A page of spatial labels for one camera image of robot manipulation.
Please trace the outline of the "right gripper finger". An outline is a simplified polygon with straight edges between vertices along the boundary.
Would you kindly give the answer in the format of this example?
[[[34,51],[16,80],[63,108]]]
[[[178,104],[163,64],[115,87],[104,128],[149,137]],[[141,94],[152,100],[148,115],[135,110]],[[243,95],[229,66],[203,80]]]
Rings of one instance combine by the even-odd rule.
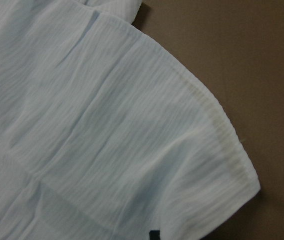
[[[160,225],[152,225],[149,229],[149,240],[160,240],[161,239],[161,230]]]

